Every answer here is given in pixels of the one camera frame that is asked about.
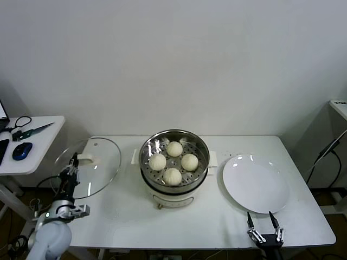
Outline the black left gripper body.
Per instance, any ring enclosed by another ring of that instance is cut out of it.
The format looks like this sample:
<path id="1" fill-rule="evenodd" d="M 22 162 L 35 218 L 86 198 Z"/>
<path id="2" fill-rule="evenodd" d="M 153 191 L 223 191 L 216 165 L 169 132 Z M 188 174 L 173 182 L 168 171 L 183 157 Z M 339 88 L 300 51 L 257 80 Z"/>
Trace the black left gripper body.
<path id="1" fill-rule="evenodd" d="M 72 175 L 61 173 L 59 175 L 59 178 L 61 182 L 57 192 L 57 199 L 74 201 L 75 200 L 73 197 L 74 190 L 75 190 L 75 187 L 79 185 L 78 175 L 76 173 L 73 173 Z"/>

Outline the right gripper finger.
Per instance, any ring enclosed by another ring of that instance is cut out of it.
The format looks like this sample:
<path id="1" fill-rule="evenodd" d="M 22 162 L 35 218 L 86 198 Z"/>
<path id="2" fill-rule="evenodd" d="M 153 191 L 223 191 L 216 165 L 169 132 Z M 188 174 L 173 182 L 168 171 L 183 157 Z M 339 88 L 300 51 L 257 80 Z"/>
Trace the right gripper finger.
<path id="1" fill-rule="evenodd" d="M 254 243 L 265 243 L 266 239 L 255 229 L 251 215 L 247 212 L 248 235 Z"/>
<path id="2" fill-rule="evenodd" d="M 269 212 L 269 216 L 270 216 L 272 225 L 275 229 L 275 236 L 276 236 L 277 242 L 283 242 L 284 229 L 280 227 L 278 220 L 275 218 L 275 216 L 273 215 L 271 211 Z"/>

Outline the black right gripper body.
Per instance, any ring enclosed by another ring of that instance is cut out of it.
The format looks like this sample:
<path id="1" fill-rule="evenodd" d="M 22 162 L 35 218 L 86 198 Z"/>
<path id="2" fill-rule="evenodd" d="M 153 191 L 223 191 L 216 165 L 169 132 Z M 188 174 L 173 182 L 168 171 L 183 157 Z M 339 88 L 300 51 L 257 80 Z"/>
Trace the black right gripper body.
<path id="1" fill-rule="evenodd" d="M 266 241 L 260 244 L 260 249 L 264 251 L 266 258 L 269 260 L 283 260 L 281 254 L 283 242 L 278 242 L 275 234 L 264 234 L 262 236 Z"/>

